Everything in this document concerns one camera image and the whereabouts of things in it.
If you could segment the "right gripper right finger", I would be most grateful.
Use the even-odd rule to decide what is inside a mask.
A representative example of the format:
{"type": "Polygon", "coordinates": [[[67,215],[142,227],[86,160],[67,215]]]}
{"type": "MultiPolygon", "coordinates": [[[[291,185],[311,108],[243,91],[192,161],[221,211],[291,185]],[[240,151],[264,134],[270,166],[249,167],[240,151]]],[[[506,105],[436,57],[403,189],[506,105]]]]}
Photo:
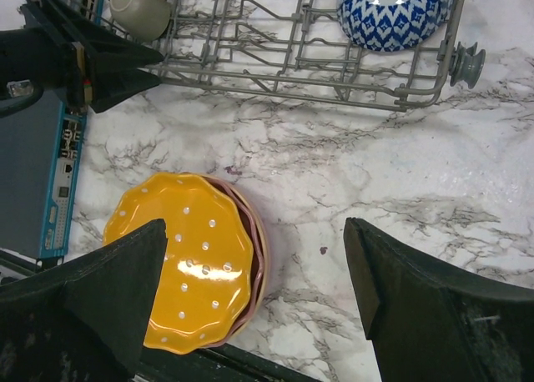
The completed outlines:
{"type": "Polygon", "coordinates": [[[531,381],[533,291],[425,254],[364,219],[344,245],[384,381],[531,381]]]}

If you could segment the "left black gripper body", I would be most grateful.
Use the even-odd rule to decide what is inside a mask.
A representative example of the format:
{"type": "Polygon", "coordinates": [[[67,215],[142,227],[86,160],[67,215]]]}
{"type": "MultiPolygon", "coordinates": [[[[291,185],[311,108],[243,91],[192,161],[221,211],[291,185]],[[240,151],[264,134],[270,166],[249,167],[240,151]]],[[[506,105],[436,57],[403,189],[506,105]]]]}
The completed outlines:
{"type": "Polygon", "coordinates": [[[54,91],[68,107],[87,107],[87,59],[73,23],[82,17],[62,2],[29,2],[22,11],[26,25],[1,32],[1,100],[29,107],[54,91]]]}

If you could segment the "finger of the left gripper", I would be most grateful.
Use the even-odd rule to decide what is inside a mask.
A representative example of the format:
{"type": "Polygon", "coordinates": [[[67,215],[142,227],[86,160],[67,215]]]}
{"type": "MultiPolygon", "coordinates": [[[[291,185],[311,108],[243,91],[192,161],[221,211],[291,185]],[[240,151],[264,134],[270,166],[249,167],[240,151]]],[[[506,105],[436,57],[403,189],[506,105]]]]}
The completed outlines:
{"type": "Polygon", "coordinates": [[[140,69],[98,74],[93,81],[93,99],[89,107],[95,113],[102,113],[160,84],[161,79],[157,75],[140,69]]]}
{"type": "Polygon", "coordinates": [[[121,38],[90,22],[61,0],[40,0],[52,25],[69,41],[81,43],[96,72],[120,72],[160,63],[164,56],[152,48],[121,38]]]}

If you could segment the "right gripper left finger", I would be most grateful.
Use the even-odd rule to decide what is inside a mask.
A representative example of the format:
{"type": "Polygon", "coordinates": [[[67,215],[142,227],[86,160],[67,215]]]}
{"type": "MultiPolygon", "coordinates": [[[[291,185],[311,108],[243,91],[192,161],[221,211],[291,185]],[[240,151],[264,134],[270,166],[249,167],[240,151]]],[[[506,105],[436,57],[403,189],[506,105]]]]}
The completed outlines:
{"type": "Polygon", "coordinates": [[[168,239],[162,219],[1,288],[3,381],[128,381],[168,239]]]}

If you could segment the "grey ceramic mug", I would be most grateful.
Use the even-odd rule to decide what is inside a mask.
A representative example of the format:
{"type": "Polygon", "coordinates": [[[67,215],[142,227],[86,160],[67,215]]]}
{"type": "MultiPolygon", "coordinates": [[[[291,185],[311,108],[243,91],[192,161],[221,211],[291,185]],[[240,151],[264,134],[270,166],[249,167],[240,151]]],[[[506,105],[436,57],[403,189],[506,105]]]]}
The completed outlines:
{"type": "Polygon", "coordinates": [[[171,17],[167,0],[110,0],[110,12],[119,26],[144,43],[160,38],[171,17]]]}

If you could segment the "yellow polka dot plate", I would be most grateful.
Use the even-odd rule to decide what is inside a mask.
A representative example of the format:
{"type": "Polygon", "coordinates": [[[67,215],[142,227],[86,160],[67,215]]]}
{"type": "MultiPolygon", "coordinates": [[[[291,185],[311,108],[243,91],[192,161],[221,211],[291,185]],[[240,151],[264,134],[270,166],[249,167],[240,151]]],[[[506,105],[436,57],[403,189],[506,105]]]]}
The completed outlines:
{"type": "Polygon", "coordinates": [[[188,354],[223,339],[249,303],[254,245],[236,204],[191,173],[156,173],[127,190],[103,241],[154,219],[167,246],[144,346],[188,354]]]}

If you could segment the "grey wire dish rack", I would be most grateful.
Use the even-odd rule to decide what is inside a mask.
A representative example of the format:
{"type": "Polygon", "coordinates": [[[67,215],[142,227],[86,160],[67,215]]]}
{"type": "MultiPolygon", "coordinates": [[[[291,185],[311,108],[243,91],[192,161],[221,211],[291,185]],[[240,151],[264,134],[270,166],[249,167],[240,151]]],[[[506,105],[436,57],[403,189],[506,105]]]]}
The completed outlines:
{"type": "Polygon", "coordinates": [[[486,59],[456,39],[454,0],[430,39],[397,53],[354,45],[336,0],[168,0],[167,31],[151,70],[168,85],[405,112],[437,102],[445,86],[476,85],[486,59]]]}

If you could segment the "red blue patterned bowl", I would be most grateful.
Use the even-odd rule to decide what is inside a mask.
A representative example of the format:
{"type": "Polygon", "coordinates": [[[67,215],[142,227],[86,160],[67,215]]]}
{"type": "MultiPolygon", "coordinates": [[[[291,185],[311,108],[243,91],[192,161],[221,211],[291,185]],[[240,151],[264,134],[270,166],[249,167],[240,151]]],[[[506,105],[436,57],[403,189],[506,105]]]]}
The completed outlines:
{"type": "Polygon", "coordinates": [[[452,0],[337,0],[347,38],[371,51],[393,53],[425,41],[447,19],[452,0]]]}

